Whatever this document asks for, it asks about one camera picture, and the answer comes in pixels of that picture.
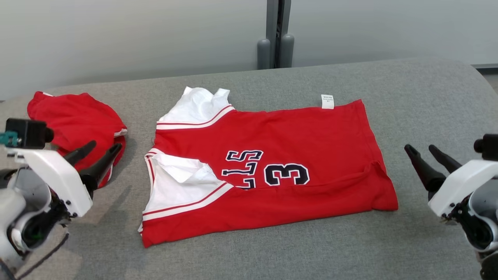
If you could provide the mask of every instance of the folded red garment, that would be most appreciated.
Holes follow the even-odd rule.
[[[113,166],[123,155],[126,126],[111,107],[95,100],[88,93],[52,96],[38,91],[29,102],[27,111],[31,119],[46,122],[54,130],[52,144],[58,147],[57,151],[61,155],[92,140],[97,142],[92,152],[76,164],[78,171],[90,167],[115,143],[121,143],[123,147]],[[108,182],[112,171],[111,166],[99,188]]]

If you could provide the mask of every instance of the cable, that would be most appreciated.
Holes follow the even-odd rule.
[[[59,250],[62,247],[62,245],[64,245],[64,243],[66,243],[66,241],[67,241],[68,238],[69,238],[69,232],[66,233],[66,235],[64,236],[64,238],[62,239],[62,241],[57,246],[55,246],[54,249],[52,249],[47,255],[45,255],[44,257],[42,257],[41,260],[39,260],[32,267],[30,267],[28,270],[26,270],[26,272],[24,272],[23,274],[21,274],[21,276],[19,276],[19,278],[17,278],[17,280],[23,279],[24,277],[28,276],[31,272],[33,272],[33,270],[37,269],[44,261],[46,261],[57,250]]]
[[[2,260],[0,260],[0,267],[1,267],[2,271],[5,273],[5,275],[7,275],[8,279],[15,280],[14,274],[12,274],[12,272],[10,271],[8,266]]]

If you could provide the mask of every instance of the red fabric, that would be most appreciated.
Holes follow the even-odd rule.
[[[202,234],[255,229],[371,210],[398,209],[391,180],[379,162],[360,173],[314,186],[232,188],[209,205],[143,222],[148,248]]]
[[[97,146],[75,168],[79,171],[90,167],[115,143],[123,144],[114,165],[121,159],[125,150],[124,136],[115,137],[126,126],[121,118],[108,105],[95,100],[88,93],[79,95],[49,96],[36,92],[27,107],[31,119],[43,121],[54,130],[52,144],[58,146],[58,152],[65,155],[95,140]],[[108,172],[99,187],[108,179]]]
[[[333,110],[303,108],[274,112],[230,111],[205,128],[157,130],[154,148],[166,154],[207,163],[216,177],[234,186],[202,208],[143,222],[146,247],[212,232],[253,229],[363,211],[398,209],[396,192],[370,129],[365,107],[355,101]],[[255,160],[227,160],[229,151],[260,150]],[[298,172],[279,176],[279,185],[265,180],[265,167],[300,164],[309,181],[295,184]]]

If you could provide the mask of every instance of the printed number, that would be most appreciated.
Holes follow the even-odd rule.
[[[245,151],[241,152],[241,154],[239,156],[238,155],[239,155],[238,151],[230,150],[227,153],[226,160],[227,161],[245,161],[246,158],[248,157],[248,155],[250,155],[250,156],[249,156],[249,158],[247,158],[247,160],[260,160],[261,156],[263,155],[263,151],[262,150],[245,150]]]
[[[223,169],[221,171],[222,176],[228,176],[230,174],[245,174],[245,175],[254,175],[256,173],[257,162],[248,162],[246,163],[246,170],[240,169]]]
[[[226,161],[247,161],[247,160],[260,160],[263,156],[262,150],[244,150],[242,152],[230,150],[227,153]],[[256,174],[257,162],[250,161],[246,163],[246,169],[223,169],[221,172],[222,176],[228,176],[231,174],[242,174],[247,176],[252,176]],[[280,179],[293,178],[294,184],[305,185],[309,182],[310,176],[308,169],[297,163],[288,164],[269,164],[264,168],[264,181],[269,186],[279,186]],[[256,187],[256,179],[253,177],[243,179],[246,184],[244,186],[237,186],[241,189],[253,189]]]
[[[248,189],[254,189],[256,187],[256,179],[254,178],[247,178],[243,180],[244,183],[247,183],[247,186],[237,186],[238,188],[248,190]]]
[[[281,178],[293,178],[296,185],[305,185],[310,180],[308,169],[300,164],[269,164],[264,168],[264,181],[268,185],[279,186]]]

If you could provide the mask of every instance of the jersey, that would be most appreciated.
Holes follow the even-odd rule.
[[[361,100],[241,112],[228,90],[186,88],[145,160],[146,247],[203,234],[376,210],[396,193]]]
[[[120,143],[121,150],[113,161],[99,188],[110,180],[115,166],[126,148],[124,135],[128,130],[118,114],[107,104],[95,100],[88,93],[52,96],[37,91],[28,103],[27,112],[32,120],[46,122],[54,130],[51,142],[61,155],[66,155],[90,141],[96,146],[83,159],[75,164],[78,171],[92,166],[114,144]]]

